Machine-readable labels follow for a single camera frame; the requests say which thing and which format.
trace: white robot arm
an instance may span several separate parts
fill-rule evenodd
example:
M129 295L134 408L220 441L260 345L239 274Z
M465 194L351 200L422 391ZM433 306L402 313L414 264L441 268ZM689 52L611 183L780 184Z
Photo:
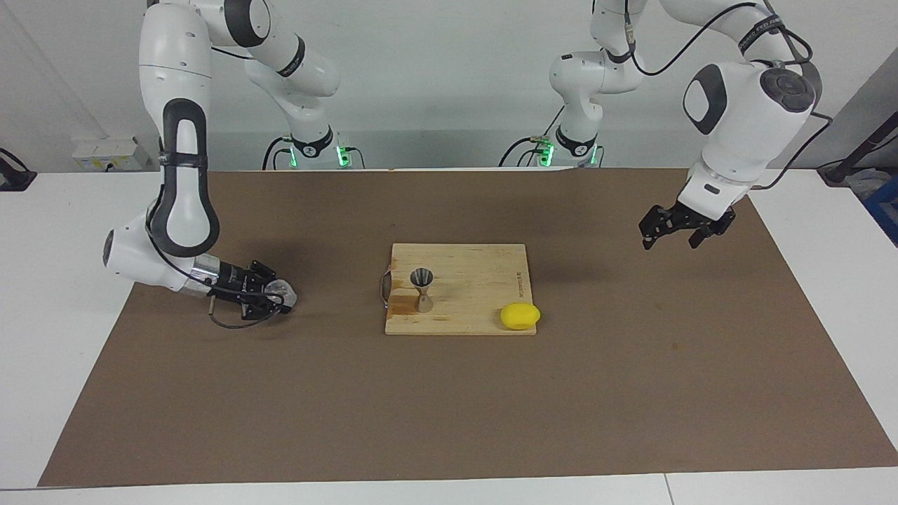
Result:
M246 71L281 105L295 146L308 159L328 158L334 134L316 97L333 95L339 75L272 0L149 0L140 85L162 140L163 179L150 208L110 232L103 261L137 282L239 303L244 320L260 321L293 308L290 285L257 261L241 269L207 254L219 234L207 187L213 45L246 48L255 57Z
M595 53L558 58L551 83L565 103L554 133L556 163L586 165L601 126L596 96L638 87L644 69L634 26L647 0L599 0ZM731 207L752 188L767 164L805 125L819 99L784 35L782 20L764 4L732 0L660 0L674 19L719 31L744 55L743 63L706 66L690 83L683 107L708 137L686 186L670 209L652 208L639 228L647 249L657 238L695 229L693 247L722 235L735 218Z

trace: wooden cutting board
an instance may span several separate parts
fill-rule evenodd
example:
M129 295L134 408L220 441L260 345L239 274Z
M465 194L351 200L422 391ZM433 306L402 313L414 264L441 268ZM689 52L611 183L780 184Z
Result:
M419 314L411 272L434 273L428 294L434 308ZM530 335L508 330L502 307L533 303L523 244L394 244L387 308L388 335Z

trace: lemon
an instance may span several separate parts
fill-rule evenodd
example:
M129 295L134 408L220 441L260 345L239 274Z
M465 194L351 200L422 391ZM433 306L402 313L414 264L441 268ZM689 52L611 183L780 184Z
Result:
M536 326L542 314L534 304L511 304L502 309L499 317L506 328L520 331Z

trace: white table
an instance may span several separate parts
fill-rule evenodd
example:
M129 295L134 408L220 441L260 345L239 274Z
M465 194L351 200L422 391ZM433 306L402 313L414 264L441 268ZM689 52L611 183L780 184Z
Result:
M0 503L898 502L898 468L30 491L131 289L103 268L103 239L155 196L158 181L155 173L42 174L24 193L0 194L0 489L23 489L0 492ZM790 173L752 200L898 442L898 326L887 304L898 251L849 190L826 188L813 172Z

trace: electrical outlet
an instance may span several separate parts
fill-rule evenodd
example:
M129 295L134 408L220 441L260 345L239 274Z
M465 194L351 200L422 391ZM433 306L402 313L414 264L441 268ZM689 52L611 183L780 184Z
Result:
M150 156L133 137L81 140L72 157L86 172L142 172L154 169Z

